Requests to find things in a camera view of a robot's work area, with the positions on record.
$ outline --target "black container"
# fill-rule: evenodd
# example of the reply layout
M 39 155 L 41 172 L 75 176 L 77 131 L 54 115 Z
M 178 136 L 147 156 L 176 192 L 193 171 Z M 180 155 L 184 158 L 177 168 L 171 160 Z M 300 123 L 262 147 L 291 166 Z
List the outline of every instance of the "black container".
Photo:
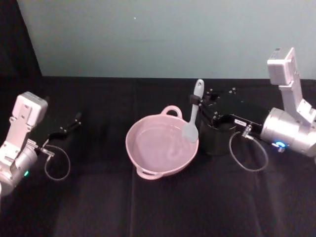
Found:
M 222 116 L 213 126 L 201 121 L 199 131 L 200 149 L 211 156 L 222 156 L 229 152 L 229 139 L 236 132 L 230 117 Z

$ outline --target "black tablecloth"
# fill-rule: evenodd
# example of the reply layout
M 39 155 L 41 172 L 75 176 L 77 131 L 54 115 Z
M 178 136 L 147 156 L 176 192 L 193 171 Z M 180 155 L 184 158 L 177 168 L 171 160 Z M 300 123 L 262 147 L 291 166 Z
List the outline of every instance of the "black tablecloth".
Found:
M 140 118 L 168 105 L 189 120 L 195 79 L 0 78 L 0 138 L 19 93 L 49 96 L 44 121 L 32 132 L 40 140 L 82 112 L 82 128 L 60 142 L 72 171 L 48 180 L 44 156 L 30 175 L 1 201 L 0 236 L 316 236 L 316 166 L 313 159 L 265 145 L 266 170 L 242 170 L 230 155 L 198 152 L 180 173 L 146 181 L 137 176 L 125 136 Z M 206 88 L 237 87 L 244 100 L 282 109 L 268 80 L 207 79 Z M 316 83 L 302 81 L 305 99 L 316 103 Z M 238 143 L 241 160 L 258 160 Z

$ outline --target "pink pot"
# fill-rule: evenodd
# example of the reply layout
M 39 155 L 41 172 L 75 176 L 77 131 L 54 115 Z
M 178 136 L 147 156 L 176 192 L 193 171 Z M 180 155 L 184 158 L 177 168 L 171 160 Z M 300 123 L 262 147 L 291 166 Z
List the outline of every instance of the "pink pot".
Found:
M 176 117 L 167 115 L 171 110 L 177 113 Z M 126 150 L 140 177 L 159 179 L 181 171 L 192 161 L 198 151 L 198 140 L 190 143 L 182 138 L 185 124 L 181 110 L 171 105 L 161 114 L 144 117 L 130 128 Z

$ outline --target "light blue wall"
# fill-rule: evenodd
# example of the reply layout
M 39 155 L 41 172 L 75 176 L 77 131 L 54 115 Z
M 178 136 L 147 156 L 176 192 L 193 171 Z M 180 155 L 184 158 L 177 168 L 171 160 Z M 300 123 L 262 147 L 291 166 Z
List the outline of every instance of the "light blue wall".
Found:
M 315 0 L 18 0 L 46 76 L 268 78 L 294 46 L 316 79 Z

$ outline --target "pot handle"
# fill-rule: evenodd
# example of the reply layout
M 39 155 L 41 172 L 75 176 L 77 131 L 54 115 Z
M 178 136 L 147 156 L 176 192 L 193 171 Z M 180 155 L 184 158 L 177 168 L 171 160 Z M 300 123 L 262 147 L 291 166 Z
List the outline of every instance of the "pot handle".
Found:
M 169 105 L 166 108 L 163 109 L 163 111 L 161 112 L 162 115 L 166 115 L 169 111 L 175 111 L 177 113 L 177 117 L 182 119 L 182 112 L 179 109 L 179 107 L 175 106 L 175 105 Z
M 147 179 L 147 180 L 156 180 L 156 179 L 159 179 L 163 176 L 162 173 L 144 170 L 141 167 L 137 167 L 136 172 L 141 178 Z

